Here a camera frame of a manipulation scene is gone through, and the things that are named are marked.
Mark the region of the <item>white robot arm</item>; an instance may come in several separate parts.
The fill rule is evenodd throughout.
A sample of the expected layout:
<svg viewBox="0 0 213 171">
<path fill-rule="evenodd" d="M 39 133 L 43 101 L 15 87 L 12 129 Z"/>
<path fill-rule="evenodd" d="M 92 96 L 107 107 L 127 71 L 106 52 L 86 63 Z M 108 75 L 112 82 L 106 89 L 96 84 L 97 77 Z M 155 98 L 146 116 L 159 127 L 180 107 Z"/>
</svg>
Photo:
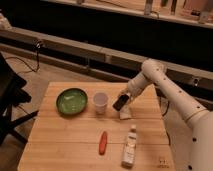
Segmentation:
<svg viewBox="0 0 213 171">
<path fill-rule="evenodd" d="M 213 111 L 209 111 L 170 80 L 165 72 L 162 63 L 147 59 L 142 63 L 141 71 L 128 81 L 119 95 L 127 94 L 128 102 L 131 103 L 147 86 L 155 83 L 192 129 L 187 171 L 213 171 Z"/>
</svg>

